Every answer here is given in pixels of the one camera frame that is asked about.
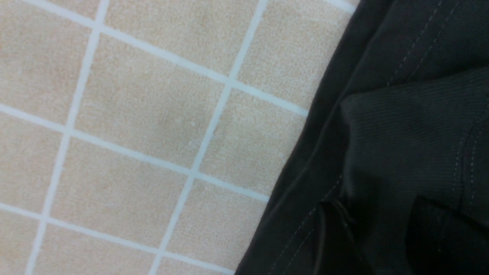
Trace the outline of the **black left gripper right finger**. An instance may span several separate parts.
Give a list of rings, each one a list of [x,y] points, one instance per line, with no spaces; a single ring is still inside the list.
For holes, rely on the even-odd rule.
[[[405,237],[416,275],[487,275],[489,229],[467,215],[418,196]]]

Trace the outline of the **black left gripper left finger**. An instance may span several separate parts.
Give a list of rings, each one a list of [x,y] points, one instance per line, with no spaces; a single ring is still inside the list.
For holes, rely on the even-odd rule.
[[[313,274],[373,275],[358,248],[352,227],[355,220],[337,199],[323,201],[314,224]]]

